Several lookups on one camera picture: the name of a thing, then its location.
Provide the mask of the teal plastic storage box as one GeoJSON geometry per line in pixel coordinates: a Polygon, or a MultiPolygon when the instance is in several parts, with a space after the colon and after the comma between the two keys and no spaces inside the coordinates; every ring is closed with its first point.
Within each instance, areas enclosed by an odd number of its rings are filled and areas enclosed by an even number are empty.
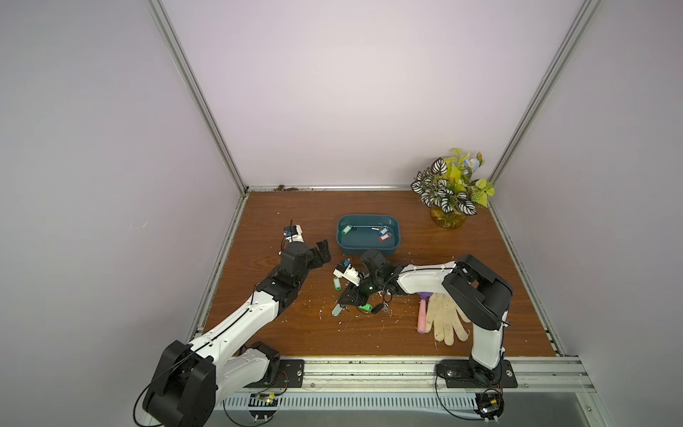
{"type": "Polygon", "coordinates": [[[394,254],[401,245],[400,225],[391,215],[343,215],[337,223],[336,242],[345,254],[363,254],[376,249],[384,255],[394,254]],[[342,230],[351,225],[353,229],[343,235],[342,230]],[[388,228],[391,238],[379,241],[380,229],[388,228]]]}

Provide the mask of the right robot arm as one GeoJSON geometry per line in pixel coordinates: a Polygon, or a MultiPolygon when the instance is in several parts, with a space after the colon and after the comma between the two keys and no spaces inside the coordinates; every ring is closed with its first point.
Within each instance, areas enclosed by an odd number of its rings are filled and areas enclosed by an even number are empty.
{"type": "Polygon", "coordinates": [[[505,369],[503,335],[514,295],[505,279],[470,254],[435,265],[394,265],[373,249],[361,256],[359,272],[345,260],[334,270],[335,287],[349,282],[333,309],[334,316],[348,307],[377,313],[393,298],[417,295],[420,304],[416,331],[432,332],[435,340],[453,345],[472,339],[470,357],[455,373],[466,384],[494,387],[505,369]]]}

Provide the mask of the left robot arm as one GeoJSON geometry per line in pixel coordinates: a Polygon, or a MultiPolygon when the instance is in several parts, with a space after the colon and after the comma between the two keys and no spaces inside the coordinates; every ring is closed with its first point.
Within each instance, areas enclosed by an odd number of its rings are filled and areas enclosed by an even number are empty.
{"type": "Polygon", "coordinates": [[[133,409],[145,411],[157,426],[203,426],[217,403],[236,391],[262,380],[274,382],[279,353],[248,341],[295,301],[312,270],[330,260],[327,241],[309,247],[301,238],[290,238],[279,265],[236,311],[202,336],[165,347],[133,409]]]}

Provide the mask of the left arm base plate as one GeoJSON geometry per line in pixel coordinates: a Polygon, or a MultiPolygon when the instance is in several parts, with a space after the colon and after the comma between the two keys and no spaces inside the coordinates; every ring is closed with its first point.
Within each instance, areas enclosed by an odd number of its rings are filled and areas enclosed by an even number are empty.
{"type": "Polygon", "coordinates": [[[303,359],[281,359],[275,368],[269,366],[265,376],[258,382],[249,384],[248,389],[276,388],[302,388],[305,373],[305,361],[303,359]]]}

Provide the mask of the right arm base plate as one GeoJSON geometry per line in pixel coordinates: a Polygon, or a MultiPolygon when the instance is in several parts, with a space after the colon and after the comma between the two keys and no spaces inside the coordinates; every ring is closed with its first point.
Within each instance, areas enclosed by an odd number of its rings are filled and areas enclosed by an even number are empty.
{"type": "Polygon", "coordinates": [[[480,366],[473,359],[442,359],[435,366],[435,374],[448,388],[503,388],[519,387],[512,364],[502,359],[493,369],[480,366]]]}

